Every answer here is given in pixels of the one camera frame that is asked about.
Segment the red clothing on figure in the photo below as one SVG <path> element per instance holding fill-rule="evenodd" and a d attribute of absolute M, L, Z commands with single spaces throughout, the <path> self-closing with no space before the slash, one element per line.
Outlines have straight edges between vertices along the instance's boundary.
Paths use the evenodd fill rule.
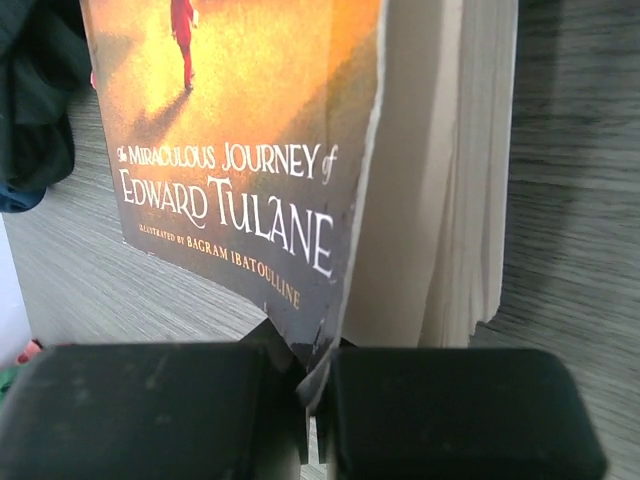
<path fill-rule="evenodd" d="M 191 25 L 193 6 L 191 0 L 171 0 L 171 30 L 175 35 L 184 60 L 184 86 L 191 89 L 193 67 L 191 63 Z"/>

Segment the dark green cloth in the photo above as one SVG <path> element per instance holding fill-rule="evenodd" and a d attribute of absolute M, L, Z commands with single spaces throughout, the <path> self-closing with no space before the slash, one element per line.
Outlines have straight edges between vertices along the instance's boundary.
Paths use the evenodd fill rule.
<path fill-rule="evenodd" d="M 23 365 L 17 365 L 0 372 L 0 408 L 2 408 L 2 403 L 7 396 L 9 387 L 15 382 L 22 367 Z"/>

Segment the illustrated figure in red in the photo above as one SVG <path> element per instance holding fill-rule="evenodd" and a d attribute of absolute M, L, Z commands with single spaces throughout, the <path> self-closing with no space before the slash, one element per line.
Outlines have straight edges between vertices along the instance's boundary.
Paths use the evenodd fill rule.
<path fill-rule="evenodd" d="M 195 72 L 191 61 L 191 27 L 198 26 L 198 12 L 191 0 L 171 0 L 171 35 L 178 42 L 184 59 L 184 88 L 193 89 Z"/>

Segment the book cover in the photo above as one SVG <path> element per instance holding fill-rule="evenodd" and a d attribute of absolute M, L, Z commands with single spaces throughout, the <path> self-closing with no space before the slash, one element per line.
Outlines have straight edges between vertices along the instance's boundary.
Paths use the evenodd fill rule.
<path fill-rule="evenodd" d="M 124 240 L 258 305 L 321 379 L 364 208 L 386 0 L 82 7 Z"/>

